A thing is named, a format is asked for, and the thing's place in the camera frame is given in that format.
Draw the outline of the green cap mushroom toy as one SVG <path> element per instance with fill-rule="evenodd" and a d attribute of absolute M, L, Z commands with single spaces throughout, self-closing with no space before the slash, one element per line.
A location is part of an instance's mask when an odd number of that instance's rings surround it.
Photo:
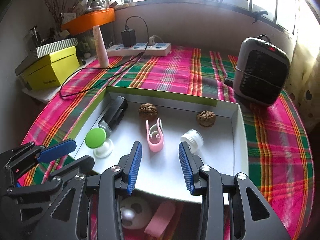
<path fill-rule="evenodd" d="M 85 137 L 85 144 L 93 150 L 97 158 L 106 158 L 113 152 L 113 141 L 107 137 L 103 128 L 91 129 Z"/>

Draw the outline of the white round jar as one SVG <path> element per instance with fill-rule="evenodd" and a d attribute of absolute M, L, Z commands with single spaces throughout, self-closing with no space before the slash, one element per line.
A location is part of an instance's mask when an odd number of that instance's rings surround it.
<path fill-rule="evenodd" d="M 195 129 L 190 129 L 184 133 L 181 136 L 180 141 L 188 144 L 191 153 L 195 153 L 203 146 L 203 137 Z"/>

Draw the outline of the pink clip holder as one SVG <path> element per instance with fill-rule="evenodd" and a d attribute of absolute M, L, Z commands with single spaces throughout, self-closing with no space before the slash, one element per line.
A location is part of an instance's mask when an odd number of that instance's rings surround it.
<path fill-rule="evenodd" d="M 164 146 L 164 134 L 161 118 L 157 118 L 154 125 L 150 126 L 146 120 L 146 139 L 151 152 L 159 152 Z"/>

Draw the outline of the white panda fan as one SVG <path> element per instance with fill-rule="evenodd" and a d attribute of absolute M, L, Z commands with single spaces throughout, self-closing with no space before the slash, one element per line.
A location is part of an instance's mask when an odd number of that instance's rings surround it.
<path fill-rule="evenodd" d="M 152 210 L 146 200 L 140 197 L 127 197 L 120 202 L 122 226 L 129 230 L 145 228 L 152 218 Z"/>

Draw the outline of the brown walnut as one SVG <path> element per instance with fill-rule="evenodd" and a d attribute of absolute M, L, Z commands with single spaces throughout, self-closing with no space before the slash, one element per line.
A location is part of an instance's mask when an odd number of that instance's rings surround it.
<path fill-rule="evenodd" d="M 197 114 L 196 121 L 201 127 L 212 127 L 216 121 L 216 115 L 212 111 L 202 111 Z"/>
<path fill-rule="evenodd" d="M 158 116 L 158 111 L 155 105 L 151 103 L 143 103 L 140 105 L 138 115 L 143 120 L 155 120 Z"/>

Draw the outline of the black rectangular device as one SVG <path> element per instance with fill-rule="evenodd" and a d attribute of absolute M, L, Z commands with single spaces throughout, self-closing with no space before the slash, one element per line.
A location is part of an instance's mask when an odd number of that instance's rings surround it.
<path fill-rule="evenodd" d="M 99 120 L 98 127 L 106 132 L 107 138 L 110 137 L 113 130 L 119 125 L 127 107 L 127 100 L 123 96 L 118 96 L 110 103 L 106 113 Z"/>

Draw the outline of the pink oblong case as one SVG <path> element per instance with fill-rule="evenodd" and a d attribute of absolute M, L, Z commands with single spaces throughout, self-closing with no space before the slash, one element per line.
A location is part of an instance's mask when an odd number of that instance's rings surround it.
<path fill-rule="evenodd" d="M 159 238 L 163 235 L 176 212 L 176 203 L 170 200 L 161 202 L 152 219 L 144 229 L 144 233 Z"/>

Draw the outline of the white green cardboard tray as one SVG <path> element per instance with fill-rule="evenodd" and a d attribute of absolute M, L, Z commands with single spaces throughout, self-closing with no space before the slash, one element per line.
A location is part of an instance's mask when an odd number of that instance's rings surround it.
<path fill-rule="evenodd" d="M 86 134 L 96 128 L 110 103 L 123 96 L 128 103 L 119 125 L 111 133 L 114 148 L 106 158 L 95 158 L 93 170 L 101 173 L 116 165 L 130 152 L 133 143 L 142 144 L 142 160 L 136 181 L 136 189 L 164 198 L 200 203 L 200 197 L 192 196 L 186 188 L 178 157 L 181 136 L 195 129 L 203 137 L 203 146 L 197 150 L 204 164 L 220 173 L 235 175 L 248 173 L 247 140 L 240 105 L 186 94 L 156 90 L 107 87 L 85 109 L 72 128 L 69 137 L 76 142 L 71 157 L 79 159 L 93 155 L 85 144 Z M 159 152 L 150 151 L 146 139 L 146 124 L 139 117 L 138 109 L 143 103 L 152 103 L 158 110 L 164 131 L 164 146 Z M 202 111 L 216 115 L 212 127 L 201 127 L 196 116 Z"/>

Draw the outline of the yellow box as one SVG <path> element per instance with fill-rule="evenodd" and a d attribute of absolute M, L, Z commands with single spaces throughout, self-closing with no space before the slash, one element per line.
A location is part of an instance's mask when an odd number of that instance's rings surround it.
<path fill-rule="evenodd" d="M 17 78 L 28 90 L 44 90 L 61 86 L 78 67 L 76 47 L 71 46 L 40 58 Z"/>

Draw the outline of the pink green plaid tablecloth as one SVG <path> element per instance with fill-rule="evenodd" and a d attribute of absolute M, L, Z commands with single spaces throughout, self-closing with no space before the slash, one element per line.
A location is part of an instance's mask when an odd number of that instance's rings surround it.
<path fill-rule="evenodd" d="M 109 86 L 163 90 L 236 102 L 224 79 L 233 77 L 238 58 L 199 48 L 174 46 L 165 57 L 143 57 L 127 69 L 124 57 L 112 57 L 112 72 L 101 71 L 98 62 L 81 71 L 64 89 L 76 92 L 70 99 L 55 93 L 29 129 L 24 142 L 53 145 L 68 137 L 84 112 L 103 91 L 92 89 L 100 80 Z M 292 239 L 308 226 L 313 206 L 315 178 L 307 133 L 286 92 L 275 104 L 241 105 L 244 119 L 249 177 L 269 201 Z"/>

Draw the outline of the beige cosmetic tube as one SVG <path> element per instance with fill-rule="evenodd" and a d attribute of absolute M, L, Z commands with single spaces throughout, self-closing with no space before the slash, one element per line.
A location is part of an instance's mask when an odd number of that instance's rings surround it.
<path fill-rule="evenodd" d="M 109 59 L 107 55 L 107 51 L 104 45 L 104 39 L 100 30 L 100 27 L 98 25 L 93 27 L 93 37 L 95 42 L 95 49 L 97 58 L 100 64 L 101 68 L 107 68 L 109 67 Z"/>

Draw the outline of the striped white box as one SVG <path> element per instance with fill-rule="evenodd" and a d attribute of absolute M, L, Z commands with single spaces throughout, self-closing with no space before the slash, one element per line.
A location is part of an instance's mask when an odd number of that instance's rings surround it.
<path fill-rule="evenodd" d="M 33 51 L 33 56 L 35 59 L 40 59 L 50 53 L 53 53 L 62 49 L 66 49 L 72 46 L 77 46 L 77 45 L 78 45 L 78 39 L 76 37 L 52 42 L 52 43 L 37 47 Z"/>

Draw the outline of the black charger adapter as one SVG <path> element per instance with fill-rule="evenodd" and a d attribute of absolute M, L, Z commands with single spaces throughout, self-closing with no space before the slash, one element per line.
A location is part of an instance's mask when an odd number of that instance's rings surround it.
<path fill-rule="evenodd" d="M 136 45 L 136 34 L 134 29 L 130 29 L 127 25 L 125 29 L 121 32 L 121 38 L 124 47 L 132 47 Z"/>

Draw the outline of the orange tray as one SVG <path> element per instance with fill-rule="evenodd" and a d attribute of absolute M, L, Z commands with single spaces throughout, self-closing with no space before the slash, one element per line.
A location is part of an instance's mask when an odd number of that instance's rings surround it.
<path fill-rule="evenodd" d="M 61 25 L 61 30 L 66 30 L 71 35 L 75 36 L 91 30 L 96 25 L 105 25 L 114 22 L 115 20 L 116 16 L 114 9 L 108 8 L 81 15 L 74 20 Z"/>

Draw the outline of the floral cream curtain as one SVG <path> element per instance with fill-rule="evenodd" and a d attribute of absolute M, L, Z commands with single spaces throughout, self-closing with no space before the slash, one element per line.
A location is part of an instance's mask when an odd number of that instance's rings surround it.
<path fill-rule="evenodd" d="M 319 123 L 319 22 L 300 23 L 285 90 L 307 132 Z"/>

